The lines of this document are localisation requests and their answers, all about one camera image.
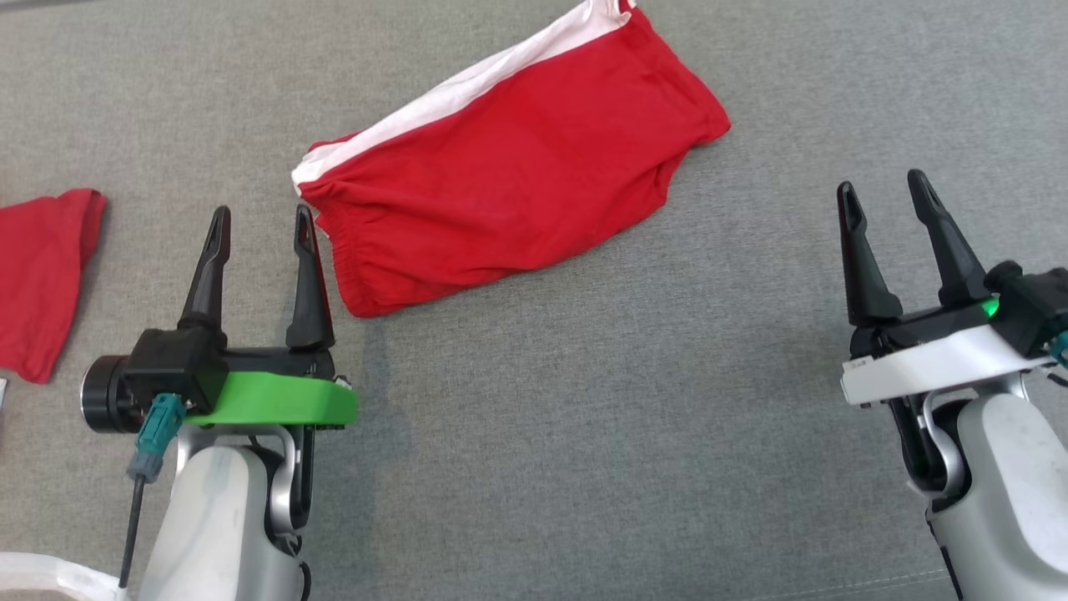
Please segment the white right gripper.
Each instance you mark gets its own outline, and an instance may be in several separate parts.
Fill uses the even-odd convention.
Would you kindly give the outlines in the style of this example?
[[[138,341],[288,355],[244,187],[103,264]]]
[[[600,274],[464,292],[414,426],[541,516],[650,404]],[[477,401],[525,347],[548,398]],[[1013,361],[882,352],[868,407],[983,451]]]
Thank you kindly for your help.
[[[889,292],[874,258],[867,240],[869,222],[857,190],[851,181],[842,181],[844,295],[849,323],[857,327],[850,359],[843,364],[844,400],[850,406],[869,406],[1053,366],[1055,359],[1048,351],[1021,355],[989,325],[998,300],[988,298],[981,263],[926,174],[911,169],[907,180],[914,212],[934,252],[941,281],[939,302],[947,309],[910,313],[897,320],[904,306]]]

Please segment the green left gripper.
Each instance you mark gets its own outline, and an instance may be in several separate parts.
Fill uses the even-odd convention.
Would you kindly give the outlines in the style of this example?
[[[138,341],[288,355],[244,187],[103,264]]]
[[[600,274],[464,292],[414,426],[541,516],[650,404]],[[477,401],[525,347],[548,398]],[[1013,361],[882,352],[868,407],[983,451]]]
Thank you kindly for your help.
[[[315,221],[298,205],[294,232],[297,281],[286,347],[240,347],[224,354],[229,375],[213,413],[190,413],[190,425],[280,425],[340,429],[357,420],[357,396],[340,379],[330,351],[335,328],[325,288]],[[221,332],[224,268],[230,257],[230,209],[214,210],[177,322]]]

